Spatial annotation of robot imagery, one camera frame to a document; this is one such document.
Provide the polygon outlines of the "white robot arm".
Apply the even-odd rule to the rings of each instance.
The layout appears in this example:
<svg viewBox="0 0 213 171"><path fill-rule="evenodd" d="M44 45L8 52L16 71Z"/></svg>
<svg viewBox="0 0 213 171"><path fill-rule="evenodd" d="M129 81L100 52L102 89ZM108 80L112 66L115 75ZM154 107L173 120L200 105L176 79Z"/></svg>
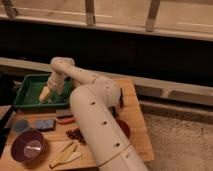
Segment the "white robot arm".
<svg viewBox="0 0 213 171"><path fill-rule="evenodd" d="M109 108L119 104L121 88L113 79L75 66L72 58L54 57L47 88L61 94L70 77L80 83L70 95L70 108L100 171L148 171Z"/></svg>

